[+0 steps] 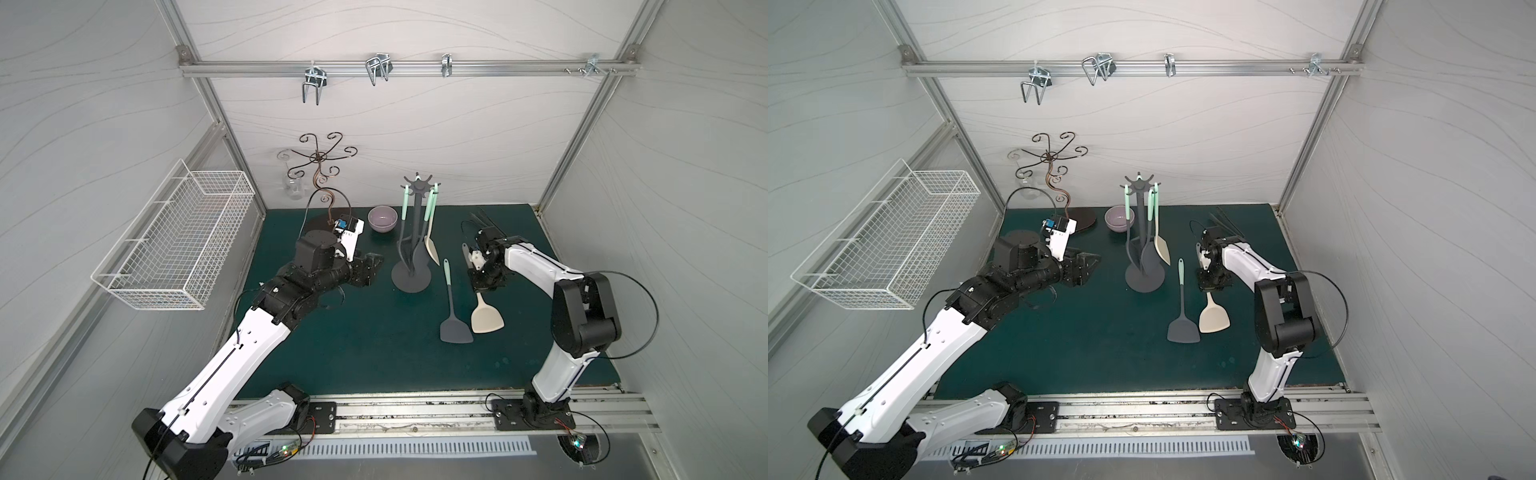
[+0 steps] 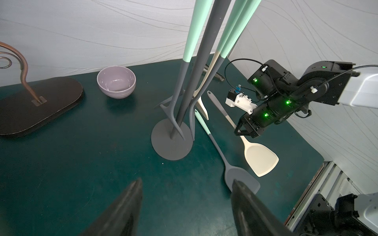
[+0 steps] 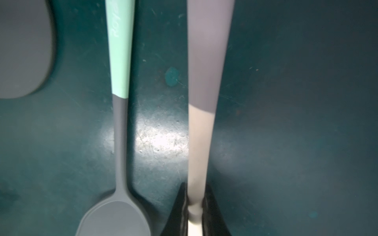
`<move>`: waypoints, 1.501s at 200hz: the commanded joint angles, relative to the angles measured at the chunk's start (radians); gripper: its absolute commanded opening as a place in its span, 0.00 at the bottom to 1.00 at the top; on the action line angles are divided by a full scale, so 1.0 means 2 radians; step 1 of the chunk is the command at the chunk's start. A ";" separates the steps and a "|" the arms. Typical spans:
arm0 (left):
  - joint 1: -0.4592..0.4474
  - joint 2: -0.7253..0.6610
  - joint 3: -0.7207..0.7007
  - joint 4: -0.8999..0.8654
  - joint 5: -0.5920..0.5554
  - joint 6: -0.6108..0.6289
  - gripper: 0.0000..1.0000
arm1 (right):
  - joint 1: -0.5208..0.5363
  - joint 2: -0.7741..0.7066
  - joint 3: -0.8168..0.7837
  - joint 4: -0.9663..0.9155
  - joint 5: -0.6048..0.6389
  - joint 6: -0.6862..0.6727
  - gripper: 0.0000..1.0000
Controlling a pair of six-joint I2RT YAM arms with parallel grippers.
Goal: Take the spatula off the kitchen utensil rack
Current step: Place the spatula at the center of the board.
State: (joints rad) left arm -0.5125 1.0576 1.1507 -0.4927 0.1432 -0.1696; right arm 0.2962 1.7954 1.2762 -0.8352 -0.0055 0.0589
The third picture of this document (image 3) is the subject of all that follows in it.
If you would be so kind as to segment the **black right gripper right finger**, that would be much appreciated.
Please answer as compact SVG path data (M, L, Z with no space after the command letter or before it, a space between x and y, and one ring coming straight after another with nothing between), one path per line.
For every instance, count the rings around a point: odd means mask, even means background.
M204 236L231 236L209 184L202 202L202 230Z

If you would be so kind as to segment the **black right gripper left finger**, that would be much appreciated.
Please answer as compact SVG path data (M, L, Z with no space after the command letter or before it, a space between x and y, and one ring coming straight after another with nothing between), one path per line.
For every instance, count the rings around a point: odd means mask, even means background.
M187 236L188 235L188 196L187 184L180 185L172 211L161 232L161 236Z

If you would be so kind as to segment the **grey spatula mint handle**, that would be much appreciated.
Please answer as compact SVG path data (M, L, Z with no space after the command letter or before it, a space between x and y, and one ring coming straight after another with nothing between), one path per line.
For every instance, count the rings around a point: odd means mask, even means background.
M135 1L106 1L114 116L115 192L91 207L78 236L149 236L150 223L127 182L127 117Z

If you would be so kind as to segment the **beige spatula grey handle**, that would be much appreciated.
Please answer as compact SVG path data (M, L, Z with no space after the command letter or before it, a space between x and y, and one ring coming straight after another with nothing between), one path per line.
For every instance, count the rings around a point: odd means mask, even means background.
M202 202L234 1L188 1L188 235L203 236Z

